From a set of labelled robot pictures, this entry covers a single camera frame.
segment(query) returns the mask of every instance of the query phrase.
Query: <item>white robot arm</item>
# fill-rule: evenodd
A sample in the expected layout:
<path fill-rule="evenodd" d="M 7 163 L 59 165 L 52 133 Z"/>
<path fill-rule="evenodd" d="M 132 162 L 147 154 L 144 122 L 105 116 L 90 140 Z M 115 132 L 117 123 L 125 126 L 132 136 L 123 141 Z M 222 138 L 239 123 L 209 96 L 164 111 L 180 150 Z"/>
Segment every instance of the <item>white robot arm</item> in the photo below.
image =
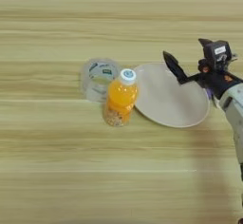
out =
<path fill-rule="evenodd" d="M 196 81 L 219 100 L 234 131 L 234 145 L 243 180 L 243 80 L 228 72 L 228 66 L 236 55 L 231 53 L 226 41 L 199 39 L 199 42 L 203 46 L 204 59 L 198 62 L 199 73 L 196 75 L 188 77 L 172 54 L 164 51 L 163 57 L 180 84 Z"/>
<path fill-rule="evenodd" d="M 228 89 L 219 101 L 234 131 L 234 145 L 243 172 L 243 84 Z"/>

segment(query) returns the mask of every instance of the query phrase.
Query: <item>clear plastic cup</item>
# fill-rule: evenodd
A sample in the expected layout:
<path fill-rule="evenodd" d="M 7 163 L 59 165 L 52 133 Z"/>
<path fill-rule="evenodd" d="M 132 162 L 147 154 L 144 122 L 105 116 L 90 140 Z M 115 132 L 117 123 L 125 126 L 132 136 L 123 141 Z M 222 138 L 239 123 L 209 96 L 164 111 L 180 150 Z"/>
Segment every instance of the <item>clear plastic cup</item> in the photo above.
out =
<path fill-rule="evenodd" d="M 83 67 L 83 91 L 92 102 L 104 103 L 109 84 L 120 75 L 119 65 L 106 58 L 89 60 Z"/>

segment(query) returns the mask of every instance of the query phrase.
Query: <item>white bottle cap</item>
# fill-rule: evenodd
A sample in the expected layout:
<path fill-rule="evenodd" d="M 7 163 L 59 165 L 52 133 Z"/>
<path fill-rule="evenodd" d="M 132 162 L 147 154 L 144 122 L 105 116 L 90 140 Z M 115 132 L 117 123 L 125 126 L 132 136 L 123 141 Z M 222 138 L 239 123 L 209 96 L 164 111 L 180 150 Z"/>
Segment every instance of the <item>white bottle cap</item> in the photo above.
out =
<path fill-rule="evenodd" d="M 131 85 L 136 81 L 136 73 L 130 68 L 125 68 L 121 71 L 119 80 L 122 84 Z"/>

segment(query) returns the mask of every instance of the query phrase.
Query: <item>paper plate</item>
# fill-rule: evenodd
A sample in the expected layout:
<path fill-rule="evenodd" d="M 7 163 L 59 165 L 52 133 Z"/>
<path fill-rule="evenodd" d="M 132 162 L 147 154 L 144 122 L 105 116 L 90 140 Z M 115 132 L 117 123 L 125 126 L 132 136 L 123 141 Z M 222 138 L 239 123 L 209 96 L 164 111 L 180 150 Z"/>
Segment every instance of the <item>paper plate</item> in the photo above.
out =
<path fill-rule="evenodd" d="M 136 107 L 150 120 L 183 128 L 197 125 L 207 117 L 206 90 L 195 82 L 179 85 L 166 63 L 139 65 L 135 71 L 139 86 Z"/>

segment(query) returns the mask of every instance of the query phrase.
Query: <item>orange juice bottle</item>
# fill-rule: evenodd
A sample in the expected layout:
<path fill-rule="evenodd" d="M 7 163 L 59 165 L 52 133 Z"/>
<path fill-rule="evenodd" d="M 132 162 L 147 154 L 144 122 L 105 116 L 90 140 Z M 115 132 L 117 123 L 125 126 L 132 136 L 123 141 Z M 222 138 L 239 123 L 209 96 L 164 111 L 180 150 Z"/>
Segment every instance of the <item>orange juice bottle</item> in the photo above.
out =
<path fill-rule="evenodd" d="M 112 126 L 128 123 L 131 111 L 138 95 L 136 73 L 132 69 L 123 69 L 118 79 L 108 87 L 104 108 L 104 119 Z"/>

